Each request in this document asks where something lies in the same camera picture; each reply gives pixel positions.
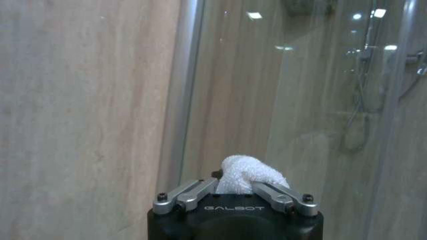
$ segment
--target marble wall tile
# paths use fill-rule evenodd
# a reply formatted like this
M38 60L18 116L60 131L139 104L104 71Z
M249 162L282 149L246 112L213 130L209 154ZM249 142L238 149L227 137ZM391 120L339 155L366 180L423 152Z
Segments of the marble wall tile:
M146 239L181 1L0 2L0 239Z

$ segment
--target bathroom wall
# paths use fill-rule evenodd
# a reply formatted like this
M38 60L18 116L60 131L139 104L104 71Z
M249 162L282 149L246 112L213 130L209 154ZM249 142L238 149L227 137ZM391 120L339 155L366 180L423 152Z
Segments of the bathroom wall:
M0 2L0 239L143 240L178 0Z
M209 176L229 155L253 155L314 193L325 239L425 239L423 81L383 114L398 57L385 47L403 47L406 1L338 0L333 10L317 1L310 14L293 14L286 2L206 2L182 179ZM387 12L374 19L365 74L358 53L374 2ZM417 9L407 54L426 47L426 4ZM361 79L365 111L355 111Z

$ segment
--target glass shower door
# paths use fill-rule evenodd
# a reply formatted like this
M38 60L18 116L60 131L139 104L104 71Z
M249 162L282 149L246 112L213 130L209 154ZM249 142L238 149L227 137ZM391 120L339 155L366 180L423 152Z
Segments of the glass shower door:
M251 155L325 239L423 239L427 3L206 0L181 179Z

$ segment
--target cloth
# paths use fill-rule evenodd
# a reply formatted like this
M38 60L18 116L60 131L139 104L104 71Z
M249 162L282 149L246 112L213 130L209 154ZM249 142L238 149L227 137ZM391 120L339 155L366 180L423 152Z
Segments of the cloth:
M253 194L251 182L281 184L290 188L282 173L255 157L233 155L225 159L221 166L223 176L217 188L218 194Z

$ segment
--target screw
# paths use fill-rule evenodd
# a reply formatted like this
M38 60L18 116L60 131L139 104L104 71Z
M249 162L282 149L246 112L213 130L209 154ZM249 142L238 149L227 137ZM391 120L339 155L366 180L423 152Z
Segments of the screw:
M302 201L303 201L305 203L313 203L313 202L315 201L314 195L311 195L311 194L305 194L305 195L302 196Z
M160 192L158 194L158 201L166 201L168 199L168 194L166 192Z

